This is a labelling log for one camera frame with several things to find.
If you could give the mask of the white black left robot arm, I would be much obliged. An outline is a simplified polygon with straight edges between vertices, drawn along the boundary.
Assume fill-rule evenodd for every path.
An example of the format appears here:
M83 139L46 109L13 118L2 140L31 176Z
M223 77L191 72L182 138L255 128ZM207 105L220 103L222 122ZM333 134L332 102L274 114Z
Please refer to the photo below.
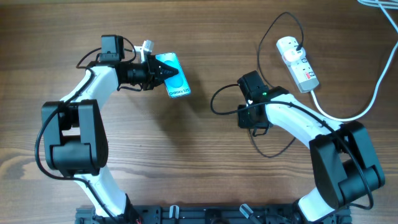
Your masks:
M149 40L130 48L141 58L139 63L126 60L126 40L120 35L102 35L101 47L94 50L95 60L76 65L85 71L82 81L61 100L42 106L42 127L35 142L39 170L51 179L77 183L94 205L89 211L91 222L141 222L106 165L109 146L101 108L114 91L153 90L183 73L174 53L152 54Z

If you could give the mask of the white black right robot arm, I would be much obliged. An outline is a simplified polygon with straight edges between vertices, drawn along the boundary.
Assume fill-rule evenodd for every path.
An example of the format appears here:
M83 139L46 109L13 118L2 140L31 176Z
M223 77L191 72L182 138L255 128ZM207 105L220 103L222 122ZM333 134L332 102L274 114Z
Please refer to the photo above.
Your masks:
M301 104L281 86L269 88L257 71L239 78L245 103L234 113L250 137L278 126L310 151L316 187L292 204L268 205L261 218L247 204L240 212L253 223L350 223L352 207L370 210L373 191L385 175L368 131L358 121L342 123Z

